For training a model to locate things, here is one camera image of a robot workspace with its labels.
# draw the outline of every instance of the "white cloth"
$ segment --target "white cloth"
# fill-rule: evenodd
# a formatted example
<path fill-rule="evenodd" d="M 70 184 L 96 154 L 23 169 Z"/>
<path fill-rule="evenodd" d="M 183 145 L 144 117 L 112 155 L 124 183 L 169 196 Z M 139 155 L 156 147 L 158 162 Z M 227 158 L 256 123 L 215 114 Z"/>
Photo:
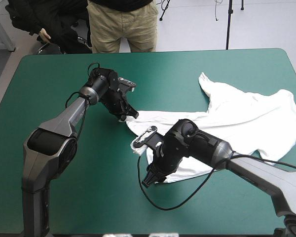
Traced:
<path fill-rule="evenodd" d="M 207 112 L 139 111 L 137 119 L 127 117 L 127 126 L 138 136 L 154 125 L 164 135 L 179 119 L 192 120 L 199 129 L 230 143 L 234 151 L 264 159 L 279 160 L 296 143 L 296 104 L 287 90 L 264 96 L 243 92 L 231 85 L 210 81 L 204 73 L 199 84 L 210 99 Z M 152 150 L 147 149 L 148 163 Z M 212 168 L 194 158 L 183 158 L 171 183 L 209 173 Z"/>

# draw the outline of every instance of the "metal pole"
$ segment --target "metal pole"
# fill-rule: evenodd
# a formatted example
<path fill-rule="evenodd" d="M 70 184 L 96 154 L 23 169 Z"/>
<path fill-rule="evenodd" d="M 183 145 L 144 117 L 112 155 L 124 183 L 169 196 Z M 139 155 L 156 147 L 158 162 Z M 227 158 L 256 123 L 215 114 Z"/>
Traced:
<path fill-rule="evenodd" d="M 232 0 L 229 0 L 226 50 L 228 50 L 228 48 L 229 48 L 230 20 L 231 20 L 232 13 L 233 13 L 233 10 L 232 10 Z"/>

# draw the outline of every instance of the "office chair wheel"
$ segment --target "office chair wheel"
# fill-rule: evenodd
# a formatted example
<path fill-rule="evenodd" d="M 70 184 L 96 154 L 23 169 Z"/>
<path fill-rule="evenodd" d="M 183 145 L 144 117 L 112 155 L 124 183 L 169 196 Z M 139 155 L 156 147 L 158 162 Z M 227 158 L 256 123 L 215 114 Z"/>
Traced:
<path fill-rule="evenodd" d="M 88 41 L 86 39 L 84 39 L 83 37 L 78 36 L 78 41 L 80 43 L 88 46 Z M 36 54 L 37 55 L 42 55 L 42 54 L 66 54 L 66 52 L 62 51 L 59 46 L 55 47 L 55 44 L 53 44 L 53 43 L 45 43 L 44 42 L 43 46 L 38 49 Z"/>

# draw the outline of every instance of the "black chair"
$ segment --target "black chair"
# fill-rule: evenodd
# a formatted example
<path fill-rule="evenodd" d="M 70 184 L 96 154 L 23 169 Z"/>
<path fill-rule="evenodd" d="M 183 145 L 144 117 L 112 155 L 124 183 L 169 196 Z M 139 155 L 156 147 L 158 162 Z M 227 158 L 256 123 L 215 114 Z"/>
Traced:
<path fill-rule="evenodd" d="M 9 2 L 9 4 L 7 6 L 5 6 L 5 9 L 7 10 L 7 12 L 10 15 L 10 19 L 12 21 L 13 27 L 20 29 L 22 31 L 29 32 L 30 35 L 33 35 L 32 29 L 29 27 L 27 22 L 24 21 L 23 18 L 21 17 L 21 15 L 16 11 L 13 4 L 11 4 L 10 1 L 8 1 L 8 2 Z M 87 11 L 80 13 L 76 16 L 61 15 L 60 17 L 61 17 L 62 22 L 65 22 L 66 24 L 68 24 L 70 26 L 74 26 L 74 27 L 78 26 L 79 19 L 85 20 L 87 22 L 87 27 L 88 27 L 87 39 L 84 39 L 83 37 L 78 36 L 78 41 L 87 45 L 88 47 L 91 47 L 90 26 L 88 24 L 88 17 L 89 16 L 88 16 Z M 50 46 L 50 43 L 45 43 L 40 38 L 40 36 L 37 37 L 37 40 L 42 43 L 42 46 L 38 49 L 37 54 L 43 54 L 43 52 L 47 49 L 47 47 Z"/>

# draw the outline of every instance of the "black jacket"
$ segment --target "black jacket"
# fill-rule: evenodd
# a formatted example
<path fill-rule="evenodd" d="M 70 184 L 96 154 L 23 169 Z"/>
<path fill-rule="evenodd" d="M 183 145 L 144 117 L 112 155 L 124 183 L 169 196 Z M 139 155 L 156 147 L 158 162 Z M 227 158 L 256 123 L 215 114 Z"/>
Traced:
<path fill-rule="evenodd" d="M 96 4 L 107 6 L 117 11 L 134 11 L 148 5 L 152 0 L 91 0 Z"/>
<path fill-rule="evenodd" d="M 9 3 L 16 9 L 21 17 L 29 24 L 32 33 L 38 34 L 42 29 L 39 20 L 30 6 L 31 2 L 40 0 L 9 0 Z"/>

